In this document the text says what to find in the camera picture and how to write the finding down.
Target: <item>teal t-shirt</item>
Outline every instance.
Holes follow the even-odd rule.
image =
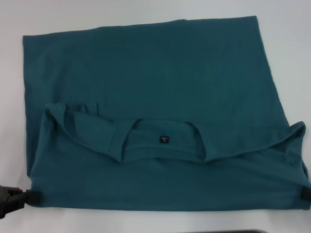
[[[309,209],[256,17],[24,36],[40,206]]]

